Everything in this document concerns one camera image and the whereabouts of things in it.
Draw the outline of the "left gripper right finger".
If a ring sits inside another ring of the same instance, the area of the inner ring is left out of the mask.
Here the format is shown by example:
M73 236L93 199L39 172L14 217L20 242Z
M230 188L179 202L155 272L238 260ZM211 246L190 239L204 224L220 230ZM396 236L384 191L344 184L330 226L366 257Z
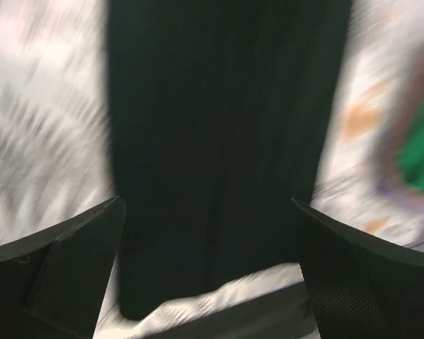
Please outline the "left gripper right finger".
M424 338L424 253L293 203L293 248L320 336Z

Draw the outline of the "black t shirt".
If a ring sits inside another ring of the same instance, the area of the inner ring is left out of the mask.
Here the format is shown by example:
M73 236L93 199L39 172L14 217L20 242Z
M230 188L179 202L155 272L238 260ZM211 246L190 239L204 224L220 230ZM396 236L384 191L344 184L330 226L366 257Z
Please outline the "black t shirt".
M351 6L109 3L125 318L294 261L290 200L314 191Z

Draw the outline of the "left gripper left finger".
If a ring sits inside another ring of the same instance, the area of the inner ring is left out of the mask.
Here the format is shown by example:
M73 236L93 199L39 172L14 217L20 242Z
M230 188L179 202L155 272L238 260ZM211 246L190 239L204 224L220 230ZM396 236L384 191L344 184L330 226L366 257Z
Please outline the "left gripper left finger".
M0 246L0 339L92 338L126 214L111 198Z

